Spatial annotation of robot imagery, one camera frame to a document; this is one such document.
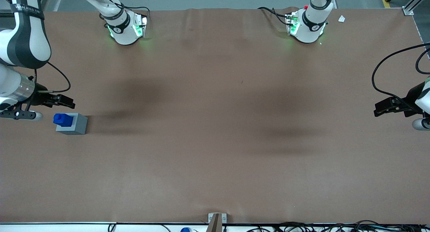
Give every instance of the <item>wire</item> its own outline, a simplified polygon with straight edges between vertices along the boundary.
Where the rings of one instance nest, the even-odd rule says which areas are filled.
[[[315,232],[315,228],[310,225],[310,224],[305,224],[305,223],[298,223],[298,222],[284,222],[281,223],[280,226],[285,226],[284,228],[284,232],[291,232],[292,230],[299,228],[301,230],[301,232]]]
[[[38,91],[39,93],[59,93],[59,92],[65,92],[65,91],[69,91],[70,90],[70,88],[71,88],[71,84],[70,84],[70,81],[69,81],[69,79],[66,77],[66,75],[62,72],[62,71],[60,71],[60,69],[58,69],[56,66],[54,66],[54,65],[52,65],[50,62],[48,62],[48,64],[51,66],[51,67],[53,67],[54,69],[56,69],[63,77],[64,77],[64,79],[66,79],[66,81],[67,81],[67,84],[69,85],[66,89],[64,89],[64,90],[60,90],[60,91]]]
[[[392,231],[392,232],[399,232],[398,229],[389,229],[378,225],[368,225],[369,227],[374,227],[376,229],[385,230],[385,231]]]
[[[256,228],[256,229],[250,229],[250,230],[248,230],[247,232],[254,232],[255,230],[259,230],[259,231],[266,231],[266,232],[272,232],[272,231],[270,231],[270,230],[268,230],[268,229],[265,229],[265,228],[262,228],[261,226],[260,227],[258,227],[258,228]]]
[[[269,12],[270,12],[270,13],[272,13],[272,14],[276,14],[276,15],[278,15],[278,16],[285,17],[285,15],[282,15],[282,14],[279,14],[279,13],[275,13],[274,11],[272,11],[271,9],[266,8],[266,7],[260,7],[260,8],[257,8],[257,9],[267,10],[267,11],[269,11]]]
[[[421,53],[420,57],[418,57],[417,61],[415,62],[415,69],[416,69],[419,73],[424,74],[424,75],[430,75],[430,72],[424,72],[424,71],[421,71],[421,70],[420,70],[420,68],[418,67],[418,65],[419,65],[419,63],[420,63],[420,61],[421,61],[422,57],[423,57],[423,56],[425,56],[429,51],[430,51],[430,48],[429,48],[429,49],[426,49],[423,53]]]
[[[165,226],[165,225],[163,225],[163,224],[160,224],[161,226],[163,226],[164,228],[166,228],[167,229],[167,231],[169,231],[169,232],[172,232],[169,228],[167,228],[167,226]]]
[[[107,232],[114,232],[116,227],[116,224],[109,224],[109,226],[107,227]]]
[[[406,105],[408,108],[410,108],[410,109],[411,109],[411,110],[413,110],[414,112],[416,112],[416,113],[420,113],[418,110],[416,110],[414,107],[410,106],[408,103],[406,103],[403,99],[401,99],[400,97],[396,96],[395,94],[390,93],[390,92],[388,92],[388,91],[382,91],[381,89],[377,88],[377,87],[376,87],[376,84],[375,84],[375,74],[376,74],[376,71],[379,69],[379,67],[382,65],[382,63],[384,63],[388,58],[392,57],[393,55],[396,55],[396,54],[402,53],[402,52],[404,52],[404,51],[412,50],[412,49],[415,49],[415,48],[428,46],[428,45],[430,45],[430,43],[425,43],[425,44],[420,44],[420,45],[415,45],[415,46],[411,46],[411,47],[408,47],[408,48],[404,48],[404,49],[401,49],[401,50],[396,51],[396,52],[394,52],[394,53],[391,53],[391,54],[389,54],[387,57],[385,57],[384,59],[382,59],[382,61],[380,61],[380,62],[378,63],[378,65],[376,66],[376,68],[373,70],[373,73],[372,73],[372,85],[373,85],[373,88],[374,88],[376,91],[379,91],[380,93],[383,93],[383,94],[386,94],[386,95],[388,95],[388,96],[392,96],[392,97],[394,97],[394,98],[398,99],[400,102],[402,102],[402,104]]]
[[[113,0],[109,0],[110,2],[112,2],[113,4],[115,4],[118,8],[121,8],[121,9],[128,9],[128,10],[132,10],[132,9],[139,9],[139,8],[145,8],[146,10],[148,10],[148,16],[149,16],[149,12],[150,12],[150,10],[149,10],[149,8],[147,8],[147,7],[127,7],[127,6],[125,6],[123,3],[121,3],[121,4],[118,4],[118,3],[116,3],[116,2],[114,2]]]
[[[281,16],[281,17],[285,17],[285,15],[282,15],[282,14],[276,13],[275,8],[272,8],[272,10],[270,10],[269,8],[266,8],[266,7],[260,7],[260,8],[258,8],[258,9],[267,10],[267,11],[269,11],[271,14],[274,14],[274,15],[278,18],[278,20],[279,20],[281,23],[283,23],[283,24],[285,24],[285,25],[288,25],[288,26],[293,26],[293,24],[289,24],[289,23],[286,23],[286,22],[282,21],[282,19],[280,18],[280,16]]]

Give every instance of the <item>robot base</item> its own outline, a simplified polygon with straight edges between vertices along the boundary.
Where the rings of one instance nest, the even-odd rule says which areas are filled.
[[[287,25],[287,33],[288,35],[295,37],[300,42],[312,43],[315,42],[321,34],[323,34],[326,24],[324,24],[318,31],[310,31],[309,27],[303,23],[302,16],[304,11],[305,9],[302,8],[297,12],[291,13],[291,15],[285,16],[286,23],[293,25]]]
[[[117,33],[115,28],[112,30],[111,28],[109,28],[109,26],[107,27],[109,29],[109,32],[111,33],[111,37],[114,38],[115,41],[120,45],[133,44],[139,38],[144,37],[146,31],[146,16],[142,16],[130,10],[126,13],[130,16],[131,21],[122,33]]]

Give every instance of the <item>silver cylinder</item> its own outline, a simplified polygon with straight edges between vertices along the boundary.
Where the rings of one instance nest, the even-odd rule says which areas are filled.
[[[412,127],[419,131],[430,131],[430,119],[416,119],[412,122]]]
[[[0,97],[24,101],[34,91],[34,82],[13,68],[0,65]]]

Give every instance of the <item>gray floor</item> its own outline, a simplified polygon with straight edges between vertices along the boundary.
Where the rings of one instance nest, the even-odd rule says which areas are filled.
[[[382,0],[336,0],[338,8],[383,8]]]
[[[390,6],[392,8],[400,8],[409,0],[392,0]],[[430,42],[430,0],[424,0],[414,10],[415,23],[420,31],[423,42]]]

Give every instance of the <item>green led light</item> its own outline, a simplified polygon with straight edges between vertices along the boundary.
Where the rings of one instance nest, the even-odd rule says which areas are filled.
[[[109,33],[111,33],[111,37],[114,37],[114,34],[112,34],[111,28],[109,28],[109,25],[107,26],[107,29],[109,30]]]
[[[133,25],[133,28],[134,28],[135,33],[138,37],[142,36],[142,28],[141,27]]]

